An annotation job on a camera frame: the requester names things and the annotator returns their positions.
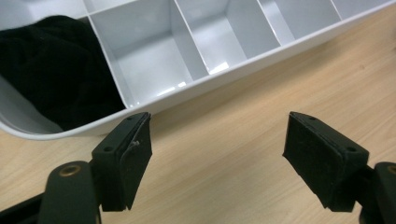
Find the box compartment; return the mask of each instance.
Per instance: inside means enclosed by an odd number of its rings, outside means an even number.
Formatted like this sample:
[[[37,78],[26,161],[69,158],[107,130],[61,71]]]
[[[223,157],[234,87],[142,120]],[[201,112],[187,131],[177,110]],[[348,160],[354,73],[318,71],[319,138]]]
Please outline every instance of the box compartment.
[[[127,107],[207,75],[174,1],[136,1],[91,18]]]
[[[256,0],[177,0],[210,75],[279,47]]]

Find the black cloth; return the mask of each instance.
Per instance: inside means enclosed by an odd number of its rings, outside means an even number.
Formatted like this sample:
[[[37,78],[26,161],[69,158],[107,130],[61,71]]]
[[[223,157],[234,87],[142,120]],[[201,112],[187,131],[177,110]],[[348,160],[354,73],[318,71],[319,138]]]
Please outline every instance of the black cloth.
[[[66,16],[0,31],[0,75],[65,131],[124,108],[92,28]]]

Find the plastic storage box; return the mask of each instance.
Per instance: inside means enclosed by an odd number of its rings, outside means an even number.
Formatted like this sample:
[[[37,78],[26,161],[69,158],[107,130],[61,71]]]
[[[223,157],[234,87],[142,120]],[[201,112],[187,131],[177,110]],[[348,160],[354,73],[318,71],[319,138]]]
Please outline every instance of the plastic storage box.
[[[88,22],[125,109],[63,132],[0,76],[0,128],[44,140],[111,131],[310,49],[396,0],[2,0],[0,30]]]

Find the wooden table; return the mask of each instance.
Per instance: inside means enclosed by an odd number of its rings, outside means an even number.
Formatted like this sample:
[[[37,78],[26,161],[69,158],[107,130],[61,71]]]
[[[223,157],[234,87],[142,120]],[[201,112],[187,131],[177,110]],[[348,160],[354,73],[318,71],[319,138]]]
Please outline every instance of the wooden table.
[[[358,223],[323,209],[281,156],[288,114],[315,116],[396,161],[396,6],[332,41],[153,116],[153,156],[132,211],[104,223]],[[89,161],[103,136],[30,141],[0,132],[0,210]]]

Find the compartment divider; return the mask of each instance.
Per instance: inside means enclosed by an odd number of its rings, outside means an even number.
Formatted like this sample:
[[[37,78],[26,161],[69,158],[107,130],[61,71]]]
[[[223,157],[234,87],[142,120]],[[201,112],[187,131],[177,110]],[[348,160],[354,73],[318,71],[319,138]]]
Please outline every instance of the compartment divider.
[[[190,70],[191,81],[208,76],[204,58],[192,37],[190,26],[177,3],[177,0],[170,0],[171,3],[171,26],[174,39],[180,54]]]
[[[260,0],[257,0],[257,3],[261,5],[262,13],[267,18],[279,44],[284,46],[294,41],[295,37],[286,23],[285,18],[283,18],[277,4],[274,1],[260,2]]]

